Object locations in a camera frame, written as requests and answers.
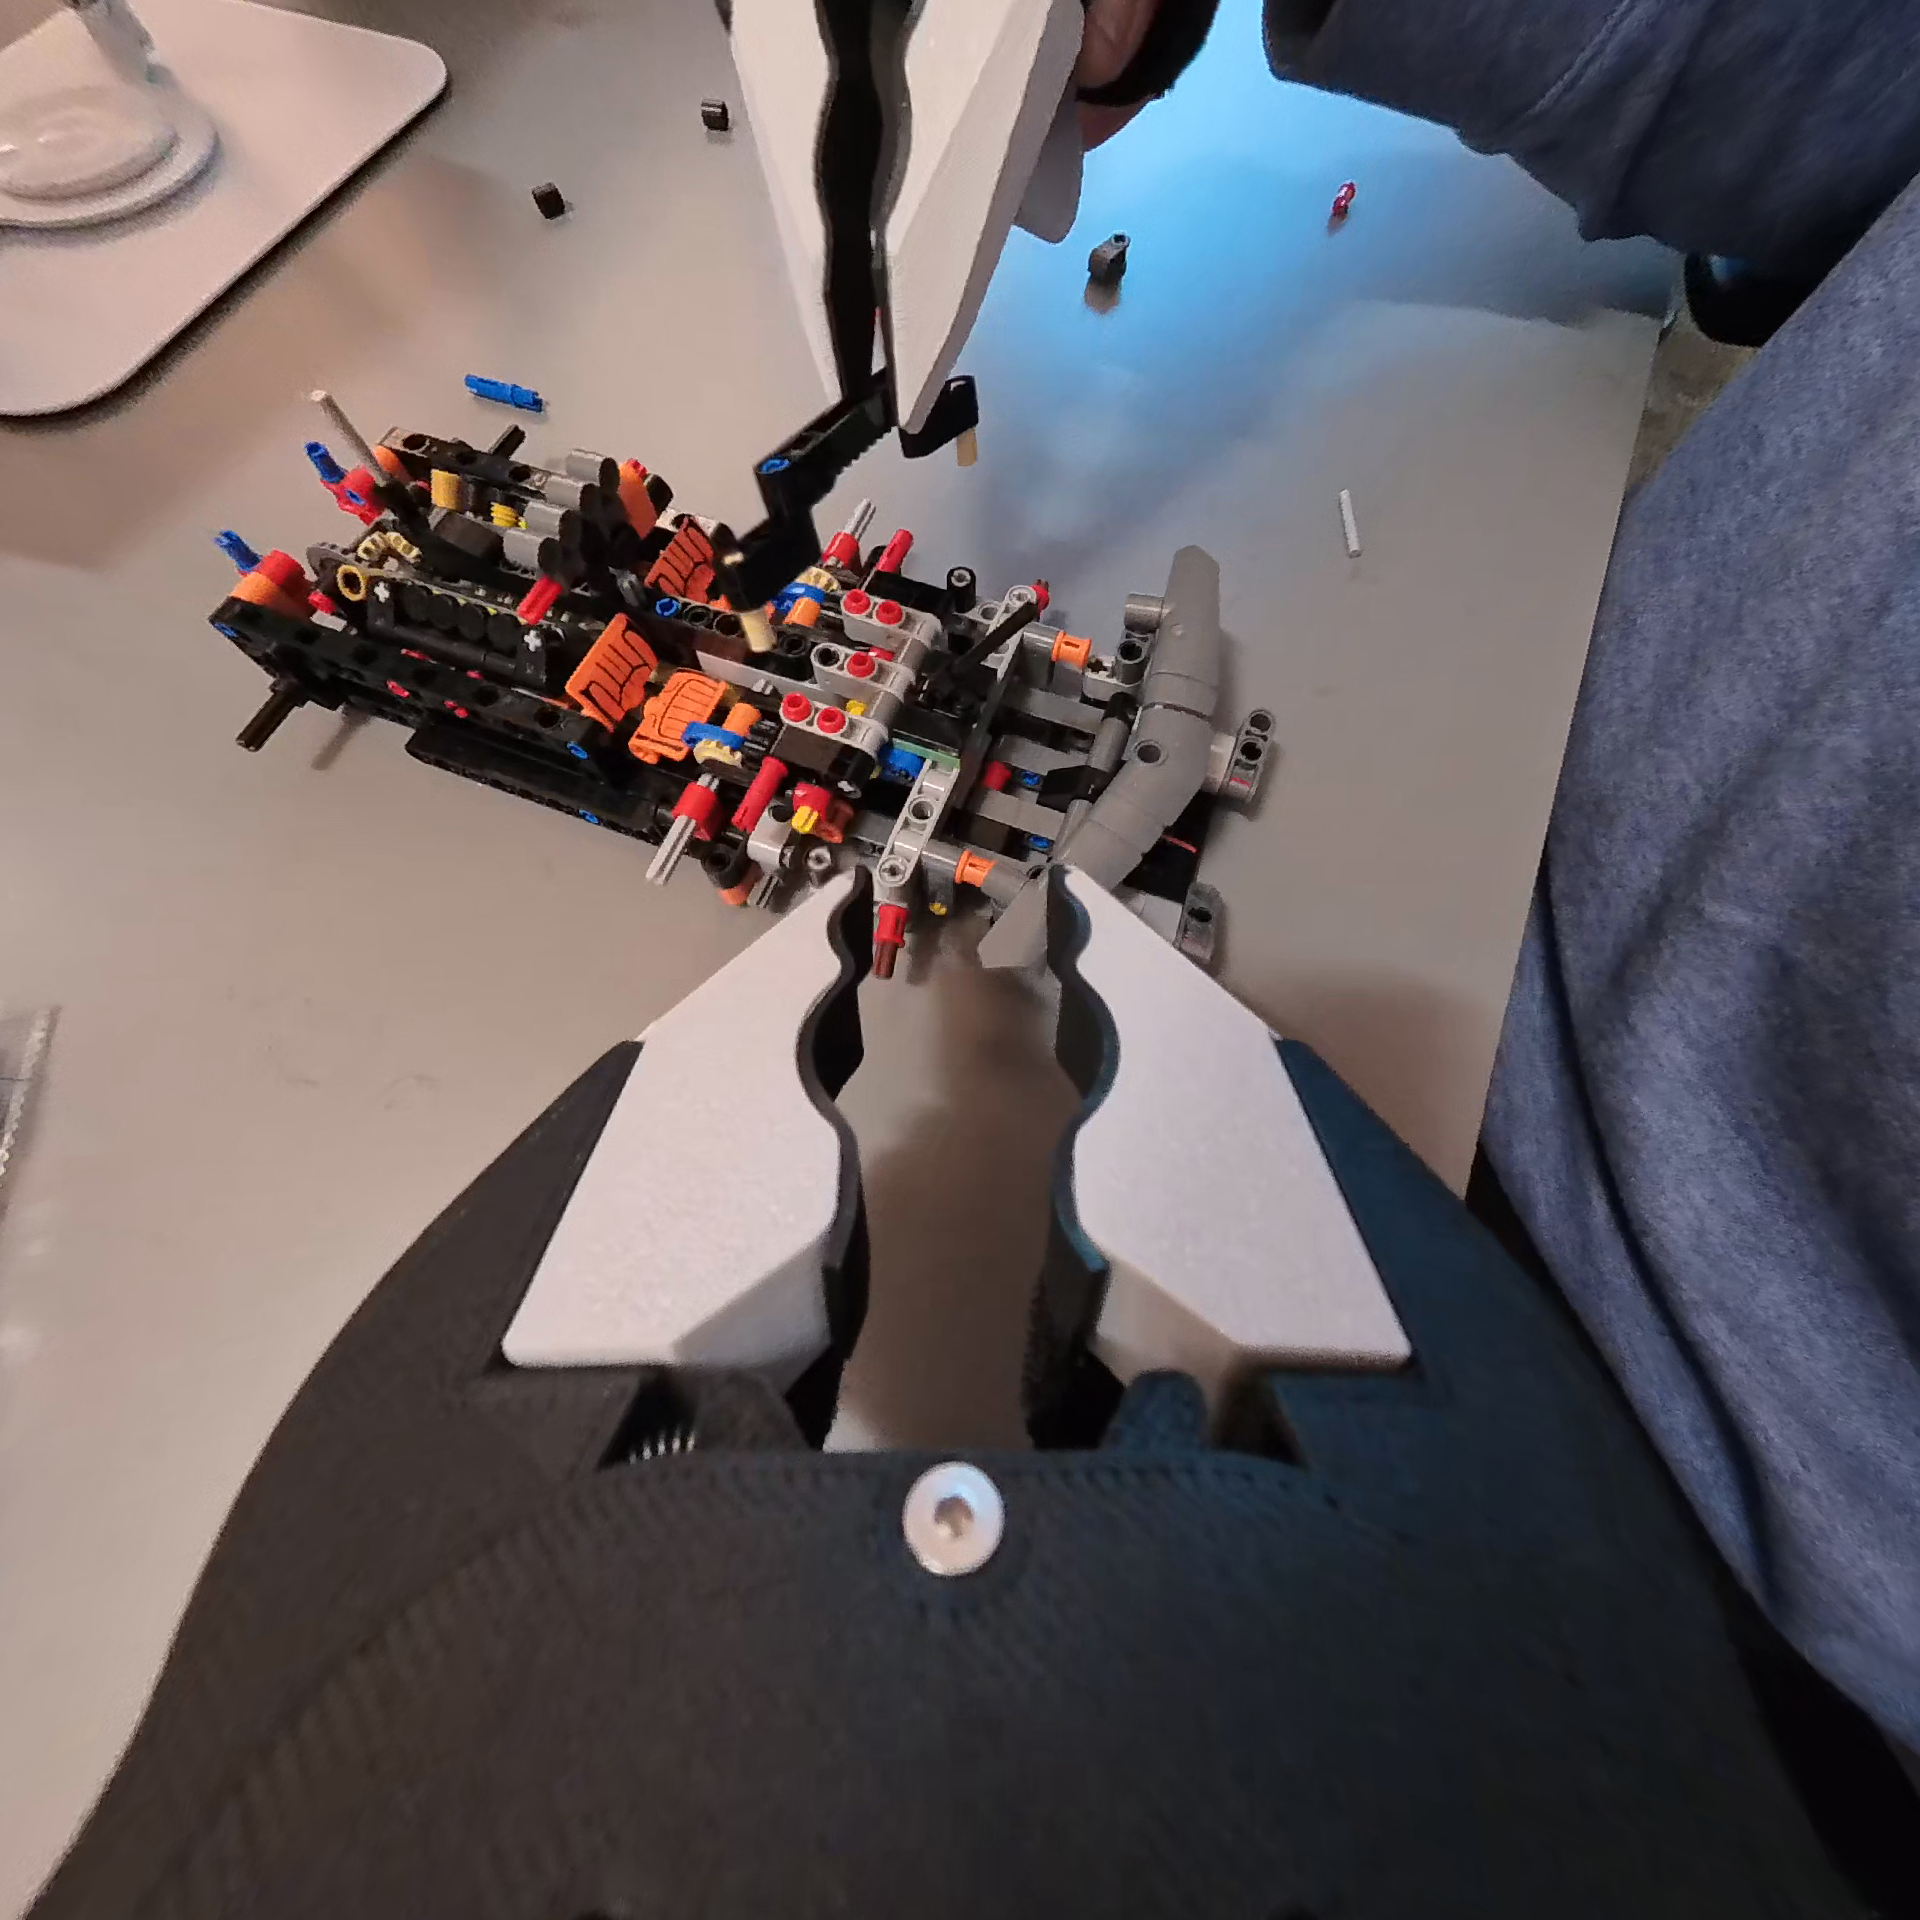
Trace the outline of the lego car chassis model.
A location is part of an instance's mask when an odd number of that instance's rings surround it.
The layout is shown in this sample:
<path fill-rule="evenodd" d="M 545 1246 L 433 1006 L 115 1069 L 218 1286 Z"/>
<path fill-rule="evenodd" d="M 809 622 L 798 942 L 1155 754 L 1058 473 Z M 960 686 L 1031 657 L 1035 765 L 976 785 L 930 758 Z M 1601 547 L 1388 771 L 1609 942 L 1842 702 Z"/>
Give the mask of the lego car chassis model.
<path fill-rule="evenodd" d="M 215 537 L 234 576 L 208 622 L 270 683 L 243 749 L 304 706 L 384 717 L 419 761 L 648 843 L 654 885 L 695 863 L 735 904 L 860 865 L 875 975 L 959 904 L 991 917 L 984 967 L 1034 969 L 1052 867 L 1215 967 L 1223 904 L 1199 863 L 1279 739 L 1267 709 L 1220 721 L 1202 546 L 1092 639 L 1046 583 L 912 578 L 915 537 L 868 546 L 864 499 L 831 537 L 788 520 L 801 567 L 744 609 L 729 528 L 658 470 L 521 446 L 520 425 L 489 446 L 393 430 L 346 465 L 310 440 L 351 535 L 303 554 Z"/>

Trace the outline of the black lego frame with tan pins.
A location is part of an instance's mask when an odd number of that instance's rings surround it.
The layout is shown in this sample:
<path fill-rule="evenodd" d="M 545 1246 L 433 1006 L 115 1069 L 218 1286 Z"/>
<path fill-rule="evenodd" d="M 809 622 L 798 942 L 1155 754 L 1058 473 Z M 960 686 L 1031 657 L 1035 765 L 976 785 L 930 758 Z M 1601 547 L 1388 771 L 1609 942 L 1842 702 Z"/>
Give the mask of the black lego frame with tan pins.
<path fill-rule="evenodd" d="M 976 382 L 971 374 L 954 374 L 937 390 L 923 430 L 898 427 L 884 370 L 807 419 L 756 464 L 761 520 L 745 535 L 711 537 L 715 583 L 731 609 L 744 618 L 759 616 L 763 602 L 822 557 L 823 542 L 811 514 L 874 443 L 898 430 L 904 454 L 920 458 L 959 440 L 976 422 Z"/>

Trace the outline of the person's blue clothing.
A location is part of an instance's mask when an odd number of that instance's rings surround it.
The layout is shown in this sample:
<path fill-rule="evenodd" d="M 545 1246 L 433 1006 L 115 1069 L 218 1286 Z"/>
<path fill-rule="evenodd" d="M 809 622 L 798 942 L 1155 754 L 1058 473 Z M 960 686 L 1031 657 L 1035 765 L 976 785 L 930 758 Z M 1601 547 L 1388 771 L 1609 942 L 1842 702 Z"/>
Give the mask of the person's blue clothing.
<path fill-rule="evenodd" d="M 1486 1146 L 1718 1549 L 1918 1738 L 1918 201 L 1628 503 Z"/>

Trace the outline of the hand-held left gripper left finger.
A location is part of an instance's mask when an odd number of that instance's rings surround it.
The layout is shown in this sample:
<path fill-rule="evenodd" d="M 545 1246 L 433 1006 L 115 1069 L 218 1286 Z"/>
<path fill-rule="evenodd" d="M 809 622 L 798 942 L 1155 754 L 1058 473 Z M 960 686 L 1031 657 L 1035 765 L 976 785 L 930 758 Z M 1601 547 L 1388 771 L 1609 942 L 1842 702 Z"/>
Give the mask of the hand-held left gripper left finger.
<path fill-rule="evenodd" d="M 638 1040 L 503 1354 L 735 1368 L 832 1427 L 868 1302 L 858 1143 L 874 881 L 851 867 Z"/>

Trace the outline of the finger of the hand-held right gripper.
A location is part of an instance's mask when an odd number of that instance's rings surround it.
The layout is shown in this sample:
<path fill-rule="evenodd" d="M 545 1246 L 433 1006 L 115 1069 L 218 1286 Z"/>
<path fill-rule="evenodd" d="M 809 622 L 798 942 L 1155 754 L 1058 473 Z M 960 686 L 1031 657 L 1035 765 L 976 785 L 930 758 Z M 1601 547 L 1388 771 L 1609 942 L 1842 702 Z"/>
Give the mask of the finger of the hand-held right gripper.
<path fill-rule="evenodd" d="M 905 179 L 905 1 L 735 1 L 729 51 L 785 278 L 831 399 L 920 399 L 887 224 Z"/>
<path fill-rule="evenodd" d="M 880 58 L 896 145 L 880 265 L 896 419 L 929 419 L 1018 224 L 1052 241 L 1078 215 L 1078 1 L 912 5 Z"/>

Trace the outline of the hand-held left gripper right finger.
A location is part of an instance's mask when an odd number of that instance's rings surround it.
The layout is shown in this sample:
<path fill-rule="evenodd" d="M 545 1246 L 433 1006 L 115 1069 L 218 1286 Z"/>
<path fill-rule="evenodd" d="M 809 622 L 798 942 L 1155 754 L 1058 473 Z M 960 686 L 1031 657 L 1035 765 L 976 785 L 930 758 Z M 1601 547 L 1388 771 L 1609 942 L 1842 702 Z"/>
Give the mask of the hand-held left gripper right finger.
<path fill-rule="evenodd" d="M 1276 1032 L 1091 875 L 1052 871 L 1046 920 L 1081 1098 L 1049 1179 L 1034 1442 L 1092 1445 L 1140 1376 L 1184 1376 L 1226 1426 L 1276 1371 L 1404 1371 Z"/>

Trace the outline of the clear plastic bag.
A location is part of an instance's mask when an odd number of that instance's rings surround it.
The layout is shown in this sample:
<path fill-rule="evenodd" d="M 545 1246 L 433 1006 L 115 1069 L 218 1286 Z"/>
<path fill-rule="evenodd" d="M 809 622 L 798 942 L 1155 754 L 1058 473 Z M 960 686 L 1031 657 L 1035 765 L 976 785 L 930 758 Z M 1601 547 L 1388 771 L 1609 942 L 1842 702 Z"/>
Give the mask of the clear plastic bag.
<path fill-rule="evenodd" d="M 9 1210 L 35 1139 L 59 1007 L 3 1007 L 3 1210 Z"/>

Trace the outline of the person's right forearm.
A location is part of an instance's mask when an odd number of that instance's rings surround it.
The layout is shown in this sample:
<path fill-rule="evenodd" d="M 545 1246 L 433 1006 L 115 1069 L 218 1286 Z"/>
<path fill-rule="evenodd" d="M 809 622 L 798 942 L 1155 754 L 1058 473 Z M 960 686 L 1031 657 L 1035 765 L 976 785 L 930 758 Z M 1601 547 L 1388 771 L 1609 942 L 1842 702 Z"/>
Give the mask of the person's right forearm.
<path fill-rule="evenodd" d="M 1587 238 L 1787 281 L 1874 227 L 1915 255 L 1915 1 L 1273 1 L 1265 47 L 1511 158 Z"/>

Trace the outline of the person's right hand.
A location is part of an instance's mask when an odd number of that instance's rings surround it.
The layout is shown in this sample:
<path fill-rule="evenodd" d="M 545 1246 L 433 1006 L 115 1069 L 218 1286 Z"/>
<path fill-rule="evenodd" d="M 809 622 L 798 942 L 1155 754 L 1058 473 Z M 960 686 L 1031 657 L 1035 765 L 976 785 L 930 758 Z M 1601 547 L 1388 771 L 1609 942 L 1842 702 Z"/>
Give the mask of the person's right hand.
<path fill-rule="evenodd" d="M 1126 72 L 1151 34 L 1161 1 L 1087 1 L 1084 39 L 1075 63 L 1080 89 L 1103 89 Z"/>

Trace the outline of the silver monitor stand base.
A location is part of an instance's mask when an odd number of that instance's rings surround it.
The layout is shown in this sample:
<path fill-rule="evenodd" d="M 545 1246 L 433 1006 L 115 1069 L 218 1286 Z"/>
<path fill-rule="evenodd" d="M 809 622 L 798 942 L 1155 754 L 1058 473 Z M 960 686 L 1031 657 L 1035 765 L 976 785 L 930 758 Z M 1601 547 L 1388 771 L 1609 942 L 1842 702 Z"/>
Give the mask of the silver monitor stand base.
<path fill-rule="evenodd" d="M 134 5 L 211 149 L 122 218 L 6 215 L 3 414 L 59 415 L 122 387 L 449 83 L 417 39 L 265 5 Z"/>

